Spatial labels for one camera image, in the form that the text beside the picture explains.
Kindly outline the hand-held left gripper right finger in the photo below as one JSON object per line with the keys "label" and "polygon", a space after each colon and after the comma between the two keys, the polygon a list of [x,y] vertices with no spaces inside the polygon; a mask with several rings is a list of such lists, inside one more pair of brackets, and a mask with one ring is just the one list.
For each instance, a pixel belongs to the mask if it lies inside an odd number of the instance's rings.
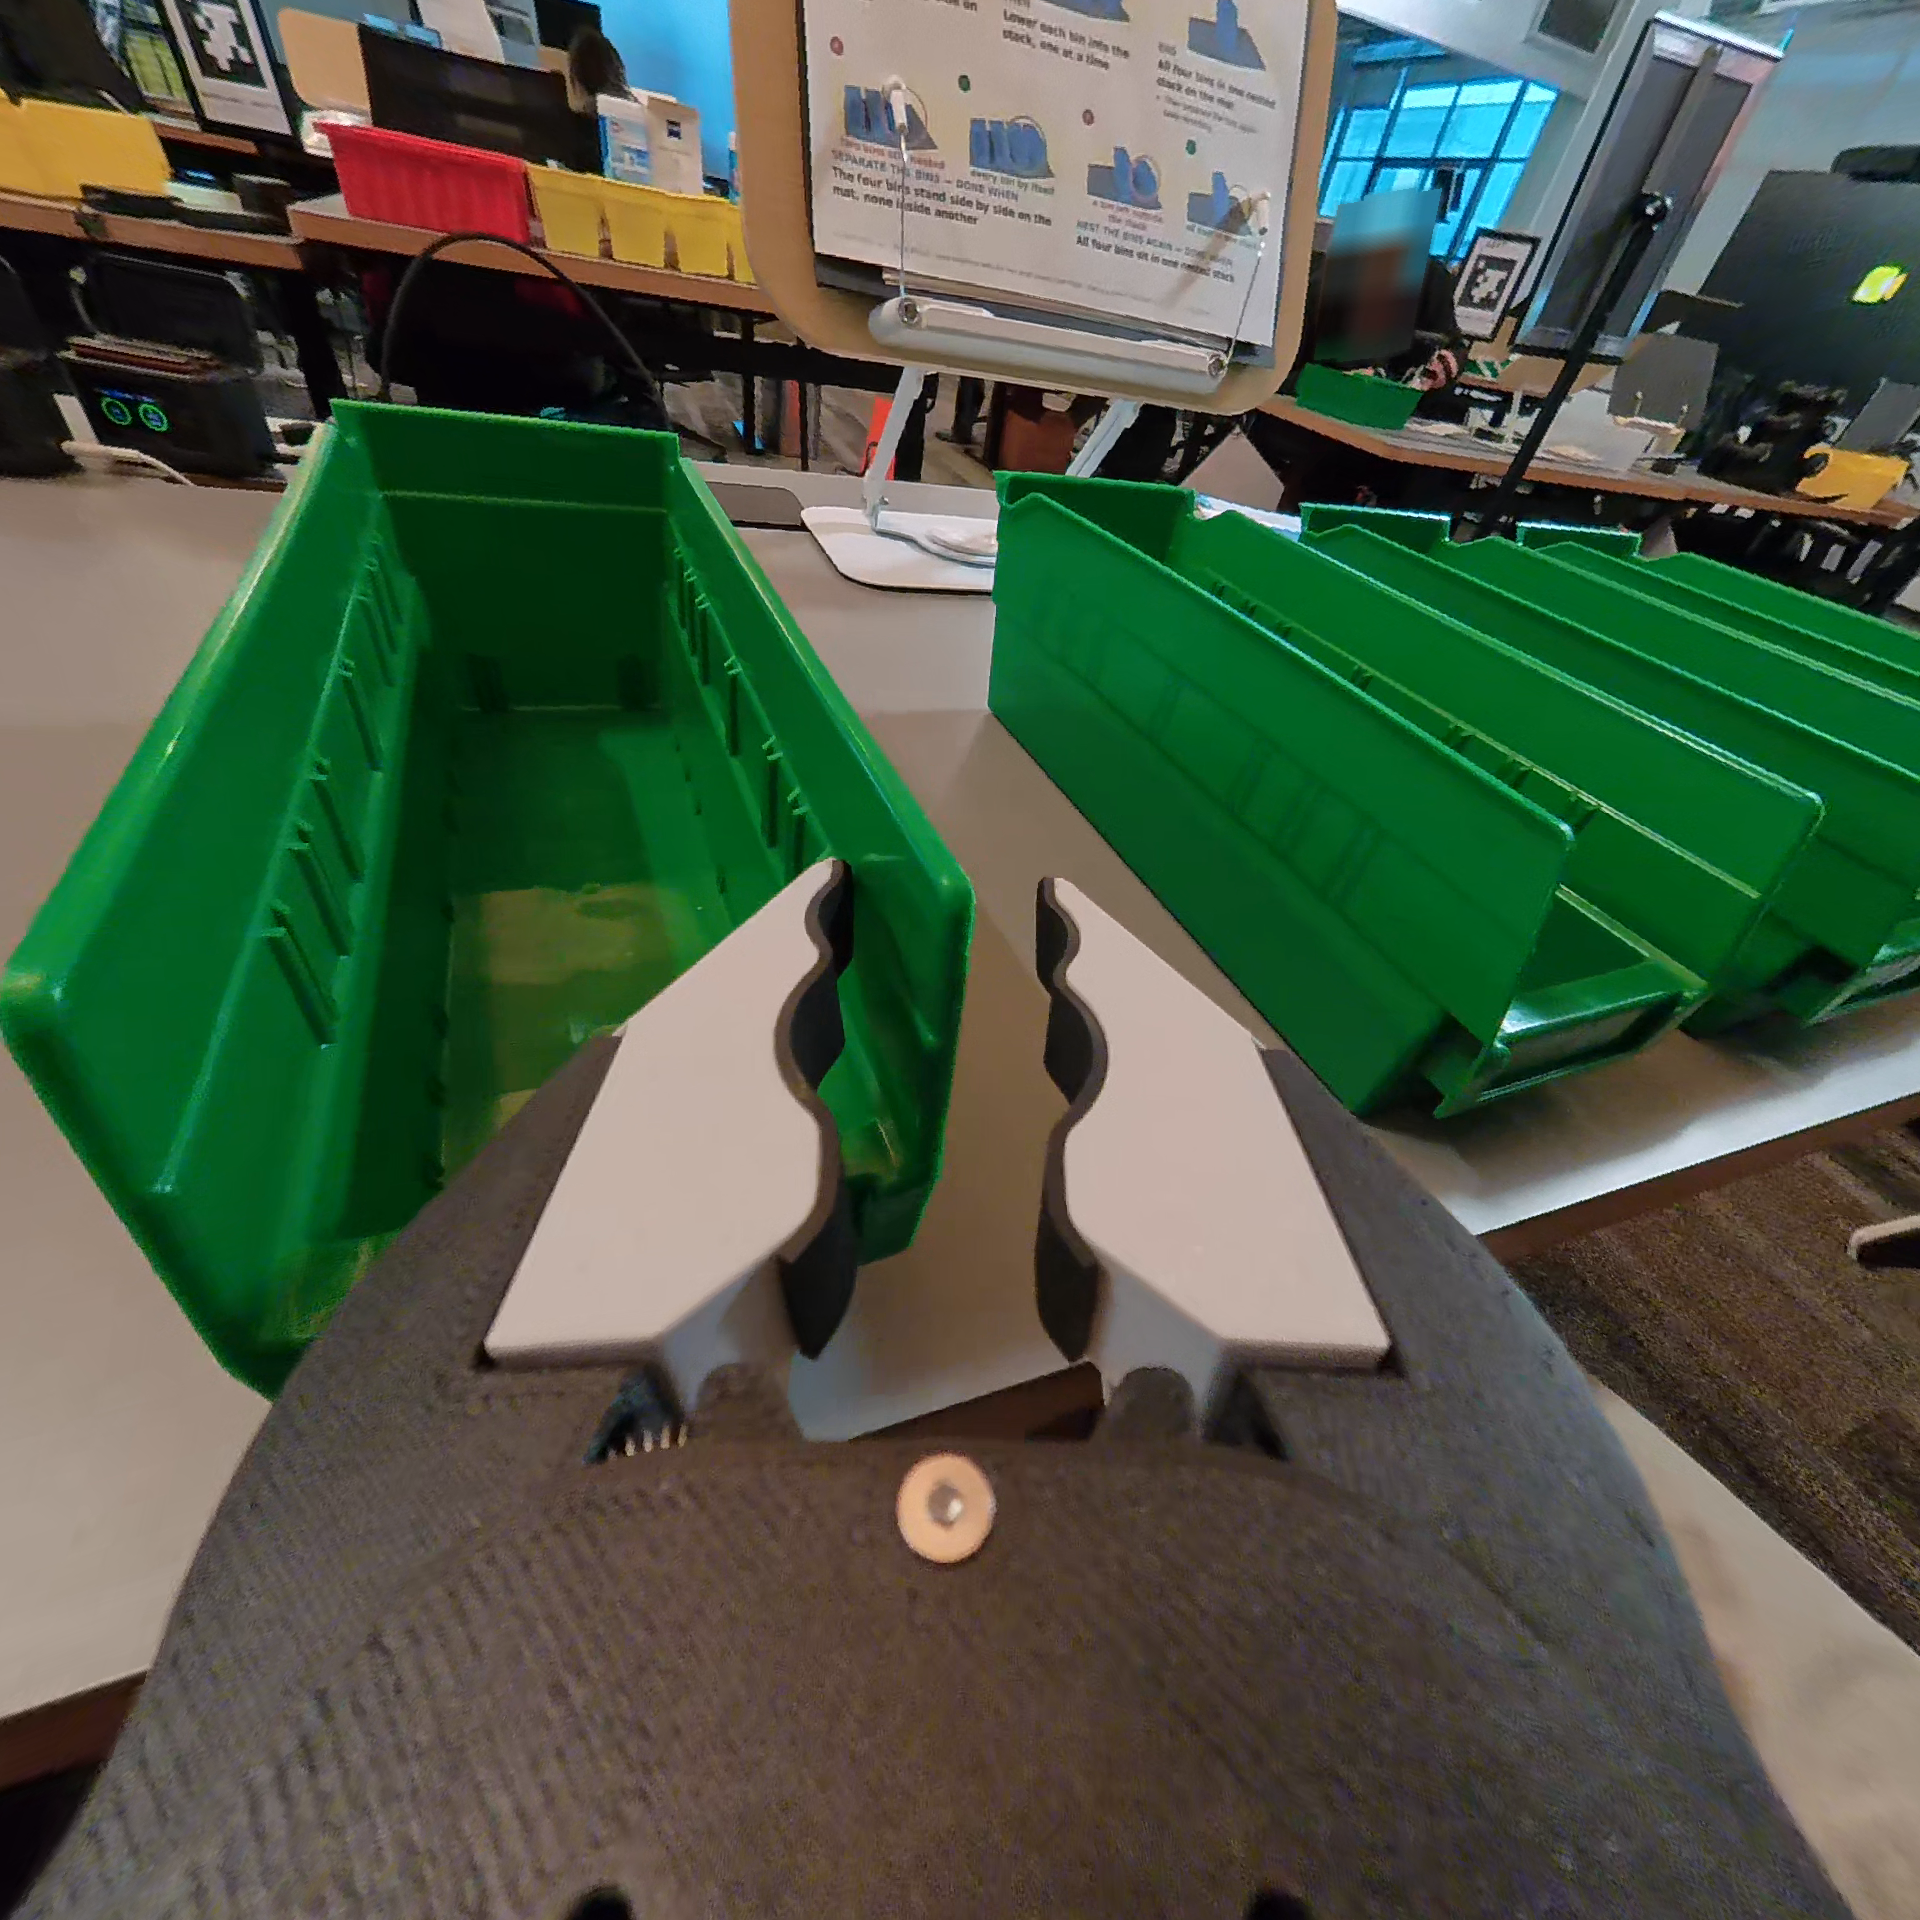
{"label": "hand-held left gripper right finger", "polygon": [[1141,1376],[1200,1423],[1236,1380],[1391,1355],[1253,1031],[1064,877],[1036,898],[1042,1063],[1063,1096],[1036,1232],[1042,1330],[1109,1405]]}

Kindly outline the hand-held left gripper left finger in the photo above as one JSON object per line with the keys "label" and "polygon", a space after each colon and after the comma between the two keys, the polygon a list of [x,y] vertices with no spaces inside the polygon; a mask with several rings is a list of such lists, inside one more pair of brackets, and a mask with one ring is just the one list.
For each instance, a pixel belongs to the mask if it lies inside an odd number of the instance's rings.
{"label": "hand-held left gripper left finger", "polygon": [[845,1048],[853,870],[822,858],[641,1003],[481,1339],[495,1368],[625,1364],[693,1413],[839,1330],[857,1224],[824,1077]]}

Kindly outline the green plastic bin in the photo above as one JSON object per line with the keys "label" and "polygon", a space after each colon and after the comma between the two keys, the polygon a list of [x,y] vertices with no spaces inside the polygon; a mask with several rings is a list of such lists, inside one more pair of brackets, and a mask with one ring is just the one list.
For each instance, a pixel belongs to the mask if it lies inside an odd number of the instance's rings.
{"label": "green plastic bin", "polygon": [[1474,1110],[1677,1024],[1574,830],[1285,639],[1167,490],[999,477],[990,708],[1356,1116]]}
{"label": "green plastic bin", "polygon": [[1706,738],[1821,803],[1773,896],[1804,951],[1746,947],[1686,1028],[1821,1024],[1916,995],[1916,639],[1701,555],[1646,560],[1566,535],[1486,549],[1486,579],[1504,568],[1527,600],[1718,695]]}
{"label": "green plastic bin", "polygon": [[1421,722],[1462,728],[1591,816],[1574,894],[1696,986],[1679,1028],[1764,1016],[1813,954],[1791,919],[1824,798],[1720,732],[1728,699],[1548,603],[1544,550],[1444,518],[1310,507],[1286,608]]}
{"label": "green plastic bin", "polygon": [[973,888],[664,434],[348,403],[4,972],[4,1037],[276,1394],[590,1039],[821,860],[857,1260],[944,1162]]}

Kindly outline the small green bin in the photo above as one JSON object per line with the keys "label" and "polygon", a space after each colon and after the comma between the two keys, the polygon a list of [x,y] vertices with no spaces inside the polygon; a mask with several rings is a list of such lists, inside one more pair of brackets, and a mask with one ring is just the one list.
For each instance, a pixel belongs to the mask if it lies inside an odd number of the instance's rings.
{"label": "small green bin", "polygon": [[1290,398],[1311,416],[1382,434],[1407,426],[1423,390],[1385,374],[1305,363]]}

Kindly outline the wooden table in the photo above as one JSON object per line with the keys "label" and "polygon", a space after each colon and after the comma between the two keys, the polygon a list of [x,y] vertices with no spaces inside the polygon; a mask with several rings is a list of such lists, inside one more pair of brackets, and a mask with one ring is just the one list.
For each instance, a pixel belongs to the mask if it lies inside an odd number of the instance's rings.
{"label": "wooden table", "polygon": [[[1369,426],[1318,416],[1296,400],[1273,398],[1253,414],[1240,416],[1247,426],[1255,419],[1273,419],[1305,431],[1322,443],[1345,448],[1375,464],[1391,464],[1415,472],[1441,472],[1462,483],[1497,483],[1510,464],[1505,448],[1474,436],[1430,434],[1423,429],[1373,429]],[[1846,507],[1837,500],[1818,500],[1798,494],[1768,494],[1750,486],[1732,486],[1701,476],[1690,467],[1668,472],[1646,467],[1614,470],[1592,462],[1564,462],[1535,455],[1527,464],[1524,485],[1530,490],[1569,490],[1578,494],[1607,494],[1664,504],[1689,504],[1712,510],[1740,510],[1783,518],[1824,518],[1864,528],[1870,533],[1916,533],[1917,510],[1910,500],[1880,500],[1866,507]]]}

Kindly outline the black monitor pole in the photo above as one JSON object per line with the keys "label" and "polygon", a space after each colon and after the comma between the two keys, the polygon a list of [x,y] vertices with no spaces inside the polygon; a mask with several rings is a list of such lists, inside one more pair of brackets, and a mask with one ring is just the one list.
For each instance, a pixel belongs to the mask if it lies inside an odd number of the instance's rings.
{"label": "black monitor pole", "polygon": [[1592,263],[1574,267],[1572,254],[1557,267],[1552,277],[1554,292],[1569,291],[1577,294],[1568,339],[1557,344],[1558,367],[1552,374],[1548,392],[1538,400],[1522,439],[1502,470],[1489,498],[1471,511],[1462,511],[1452,540],[1458,544],[1474,544],[1498,535],[1518,517],[1520,495],[1528,479],[1528,468],[1544,450],[1548,434],[1574,390],[1577,374],[1591,363],[1601,332],[1624,299],[1640,261],[1652,240],[1672,219],[1672,192],[1644,183],[1631,199],[1620,200],[1610,218],[1599,224],[1591,219]]}

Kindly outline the long wooden workbench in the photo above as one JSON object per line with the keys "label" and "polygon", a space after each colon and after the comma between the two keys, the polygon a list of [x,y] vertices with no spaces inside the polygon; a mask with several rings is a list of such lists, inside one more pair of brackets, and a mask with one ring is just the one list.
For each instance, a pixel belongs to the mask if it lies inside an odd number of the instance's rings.
{"label": "long wooden workbench", "polygon": [[[432,231],[404,224],[362,222],[350,215],[338,194],[289,205],[289,231],[214,231],[183,222],[138,219],[95,212],[62,199],[2,194],[4,232],[38,232],[73,244],[124,250],[129,254],[197,261],[248,272],[319,274],[328,261],[401,261],[433,240]],[[469,237],[447,247],[438,266],[456,266],[511,277],[541,277],[559,269],[584,291],[621,296],[688,304],[710,311],[773,319],[777,312],[764,291],[749,282],[710,278],[672,269],[641,267],[602,256],[545,254],[521,256],[495,236]]]}

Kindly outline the black-white marker sign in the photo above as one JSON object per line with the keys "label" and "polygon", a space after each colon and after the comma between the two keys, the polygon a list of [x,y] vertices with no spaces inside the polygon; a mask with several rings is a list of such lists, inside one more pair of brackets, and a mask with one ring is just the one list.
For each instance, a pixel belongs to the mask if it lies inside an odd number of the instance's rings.
{"label": "black-white marker sign", "polygon": [[297,139],[297,106],[255,3],[159,3],[193,115],[212,133]]}
{"label": "black-white marker sign", "polygon": [[1476,228],[1456,266],[1452,307],[1453,332],[1468,343],[1487,343],[1528,283],[1541,252],[1530,231]]}

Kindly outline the yellow object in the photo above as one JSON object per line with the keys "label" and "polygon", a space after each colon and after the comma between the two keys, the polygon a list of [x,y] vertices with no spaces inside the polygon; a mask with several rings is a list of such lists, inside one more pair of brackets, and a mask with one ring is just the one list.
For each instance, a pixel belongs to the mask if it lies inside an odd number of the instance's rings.
{"label": "yellow object", "polygon": [[1903,511],[1910,500],[1901,494],[1901,486],[1909,485],[1910,468],[1909,450],[1884,452],[1818,443],[1805,452],[1791,495],[1828,511]]}

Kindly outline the white document stand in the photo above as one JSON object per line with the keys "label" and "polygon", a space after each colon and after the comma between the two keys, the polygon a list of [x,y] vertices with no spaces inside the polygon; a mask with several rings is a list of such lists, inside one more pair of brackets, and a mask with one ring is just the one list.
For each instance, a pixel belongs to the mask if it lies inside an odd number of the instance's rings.
{"label": "white document stand", "polygon": [[853,283],[809,236],[799,5],[732,5],[741,205],[759,288],[805,344],[898,372],[879,448],[857,507],[805,510],[833,572],[886,591],[991,590],[996,510],[911,511],[892,504],[910,410],[935,374],[1100,400],[1069,476],[1092,476],[1146,407],[1242,416],[1271,400],[1305,326],[1305,286],[1336,48],[1336,7],[1311,5],[1310,95],[1298,133],[1281,250],[1279,318],[1262,354],[1052,316],[983,294]]}

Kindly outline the large red bin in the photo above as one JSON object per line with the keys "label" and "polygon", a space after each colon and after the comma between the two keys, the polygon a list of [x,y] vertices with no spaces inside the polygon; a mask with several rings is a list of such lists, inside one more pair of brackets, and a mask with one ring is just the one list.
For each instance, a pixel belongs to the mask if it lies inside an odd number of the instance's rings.
{"label": "large red bin", "polygon": [[358,222],[532,243],[522,160],[356,123],[332,126],[327,147],[343,205]]}

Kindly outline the large black television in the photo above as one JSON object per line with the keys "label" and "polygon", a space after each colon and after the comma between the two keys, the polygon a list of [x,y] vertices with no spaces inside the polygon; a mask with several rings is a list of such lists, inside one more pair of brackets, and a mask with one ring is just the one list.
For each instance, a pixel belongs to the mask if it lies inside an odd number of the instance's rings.
{"label": "large black television", "polygon": [[1852,414],[1917,381],[1917,183],[1772,170],[1703,278],[1716,427],[1781,386],[1836,390]]}

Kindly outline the grey pole-mounted monitor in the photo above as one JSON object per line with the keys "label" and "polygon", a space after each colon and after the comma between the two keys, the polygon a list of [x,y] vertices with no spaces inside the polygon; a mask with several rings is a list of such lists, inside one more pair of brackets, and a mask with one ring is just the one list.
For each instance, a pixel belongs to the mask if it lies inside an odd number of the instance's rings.
{"label": "grey pole-mounted monitor", "polygon": [[1783,59],[1706,18],[1638,24],[1528,286],[1522,354],[1624,356]]}

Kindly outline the printed instruction sheet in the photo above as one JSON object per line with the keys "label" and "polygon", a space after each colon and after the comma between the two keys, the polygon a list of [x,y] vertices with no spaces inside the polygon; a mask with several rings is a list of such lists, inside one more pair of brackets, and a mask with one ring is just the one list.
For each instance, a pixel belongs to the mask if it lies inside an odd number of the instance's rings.
{"label": "printed instruction sheet", "polygon": [[814,252],[1268,351],[1310,27],[1303,3],[799,5]]}

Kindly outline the large yellow bin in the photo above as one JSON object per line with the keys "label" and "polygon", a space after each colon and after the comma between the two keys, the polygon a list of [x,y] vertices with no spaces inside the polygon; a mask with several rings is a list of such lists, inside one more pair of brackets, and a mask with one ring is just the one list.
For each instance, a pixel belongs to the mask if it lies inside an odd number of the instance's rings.
{"label": "large yellow bin", "polygon": [[2,192],[82,200],[86,187],[165,197],[173,170],[152,122],[112,106],[2,93]]}

